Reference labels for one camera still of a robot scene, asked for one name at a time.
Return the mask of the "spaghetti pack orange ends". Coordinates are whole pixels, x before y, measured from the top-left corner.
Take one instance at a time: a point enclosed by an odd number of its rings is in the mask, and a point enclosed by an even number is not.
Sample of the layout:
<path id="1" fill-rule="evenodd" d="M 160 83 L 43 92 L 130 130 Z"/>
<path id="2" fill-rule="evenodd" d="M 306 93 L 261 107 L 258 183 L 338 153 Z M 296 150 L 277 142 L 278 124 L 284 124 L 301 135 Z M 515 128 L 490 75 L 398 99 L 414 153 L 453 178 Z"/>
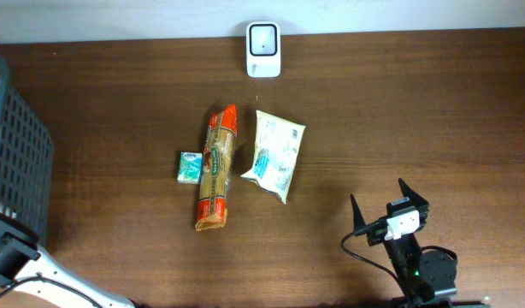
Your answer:
<path id="1" fill-rule="evenodd" d="M 227 222 L 227 194 L 238 134 L 235 104 L 210 117 L 203 150 L 202 174 L 195 229 L 223 228 Z"/>

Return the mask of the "grey plastic mesh basket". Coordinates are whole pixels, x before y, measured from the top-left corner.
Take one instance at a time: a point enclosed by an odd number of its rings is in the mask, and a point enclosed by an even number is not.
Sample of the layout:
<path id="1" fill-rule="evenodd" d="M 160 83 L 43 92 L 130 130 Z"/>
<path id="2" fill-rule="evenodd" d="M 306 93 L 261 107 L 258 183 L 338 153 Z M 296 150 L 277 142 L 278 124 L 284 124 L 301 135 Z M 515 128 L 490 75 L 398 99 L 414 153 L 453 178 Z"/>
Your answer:
<path id="1" fill-rule="evenodd" d="M 12 86 L 0 56 L 0 213 L 48 236 L 54 142 L 48 128 Z"/>

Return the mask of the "white barcode scanner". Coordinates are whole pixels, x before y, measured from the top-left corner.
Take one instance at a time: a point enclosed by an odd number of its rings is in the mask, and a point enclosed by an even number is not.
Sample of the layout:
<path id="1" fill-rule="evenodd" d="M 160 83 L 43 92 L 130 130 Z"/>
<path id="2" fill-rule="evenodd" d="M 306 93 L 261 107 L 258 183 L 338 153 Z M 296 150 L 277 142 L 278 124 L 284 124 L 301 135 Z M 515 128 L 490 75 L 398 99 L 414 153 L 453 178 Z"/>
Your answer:
<path id="1" fill-rule="evenodd" d="M 272 21 L 253 21 L 245 29 L 246 72 L 251 78 L 274 78 L 281 73 L 280 27 Z"/>

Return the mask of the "cream snack bag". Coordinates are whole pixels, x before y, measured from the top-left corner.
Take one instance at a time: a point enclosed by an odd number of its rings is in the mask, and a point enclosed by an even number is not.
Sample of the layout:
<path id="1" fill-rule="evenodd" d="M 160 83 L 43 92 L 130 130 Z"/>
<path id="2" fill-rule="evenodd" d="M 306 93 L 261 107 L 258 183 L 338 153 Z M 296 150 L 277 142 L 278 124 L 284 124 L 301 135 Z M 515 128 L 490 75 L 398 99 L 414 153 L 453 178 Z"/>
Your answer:
<path id="1" fill-rule="evenodd" d="M 306 126 L 261 110 L 256 111 L 256 118 L 253 163 L 241 178 L 286 204 Z"/>

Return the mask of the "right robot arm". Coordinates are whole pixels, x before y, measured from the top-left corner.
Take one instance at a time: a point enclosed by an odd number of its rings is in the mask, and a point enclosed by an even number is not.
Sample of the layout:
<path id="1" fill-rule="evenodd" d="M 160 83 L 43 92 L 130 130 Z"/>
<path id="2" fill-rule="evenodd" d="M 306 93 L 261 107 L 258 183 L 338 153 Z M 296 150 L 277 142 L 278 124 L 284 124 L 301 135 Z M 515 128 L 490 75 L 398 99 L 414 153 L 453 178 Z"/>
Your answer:
<path id="1" fill-rule="evenodd" d="M 386 205 L 386 215 L 366 223 L 354 197 L 351 197 L 353 231 L 340 242 L 348 255 L 385 271 L 398 284 L 403 296 L 392 300 L 394 307 L 452 307 L 457 293 L 457 254 L 441 246 L 420 246 L 416 233 L 425 225 L 429 202 L 398 181 L 403 197 Z M 366 236 L 369 246 L 383 245 L 392 270 L 364 258 L 345 247 L 353 236 Z"/>

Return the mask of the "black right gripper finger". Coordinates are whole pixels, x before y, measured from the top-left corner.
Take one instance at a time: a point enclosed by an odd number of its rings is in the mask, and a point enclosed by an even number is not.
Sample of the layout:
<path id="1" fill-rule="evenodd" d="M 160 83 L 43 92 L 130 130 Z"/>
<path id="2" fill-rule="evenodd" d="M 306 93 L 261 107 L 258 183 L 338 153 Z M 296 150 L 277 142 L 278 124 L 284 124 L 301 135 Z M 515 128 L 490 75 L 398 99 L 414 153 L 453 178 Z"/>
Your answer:
<path id="1" fill-rule="evenodd" d="M 365 234 L 366 222 L 363 219 L 363 214 L 359 208 L 355 196 L 351 195 L 351 207 L 353 212 L 353 233 L 354 235 Z"/>
<path id="2" fill-rule="evenodd" d="M 403 196 L 409 198 L 418 210 L 427 210 L 429 208 L 429 202 L 410 188 L 403 179 L 399 178 L 398 184 Z"/>

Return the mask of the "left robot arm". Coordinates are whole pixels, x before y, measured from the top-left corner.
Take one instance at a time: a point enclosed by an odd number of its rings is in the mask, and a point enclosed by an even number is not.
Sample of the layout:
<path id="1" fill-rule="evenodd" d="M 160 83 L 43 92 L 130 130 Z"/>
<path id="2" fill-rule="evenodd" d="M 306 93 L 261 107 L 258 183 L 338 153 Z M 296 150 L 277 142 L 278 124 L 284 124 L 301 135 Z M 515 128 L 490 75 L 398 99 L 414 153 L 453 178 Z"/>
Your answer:
<path id="1" fill-rule="evenodd" d="M 0 213 L 0 299 L 13 291 L 31 294 L 58 307 L 135 308 L 128 297 L 106 291 L 58 263 L 39 237 Z"/>

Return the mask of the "small teal tissue pack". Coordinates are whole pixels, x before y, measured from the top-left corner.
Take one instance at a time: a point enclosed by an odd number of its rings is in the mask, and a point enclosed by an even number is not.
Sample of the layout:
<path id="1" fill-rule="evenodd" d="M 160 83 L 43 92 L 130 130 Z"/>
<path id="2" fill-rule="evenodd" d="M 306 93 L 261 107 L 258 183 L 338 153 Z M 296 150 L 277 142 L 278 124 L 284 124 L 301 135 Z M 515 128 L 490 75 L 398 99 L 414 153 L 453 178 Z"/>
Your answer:
<path id="1" fill-rule="evenodd" d="M 182 152 L 177 181 L 181 184 L 197 185 L 202 174 L 203 154 L 196 152 Z"/>

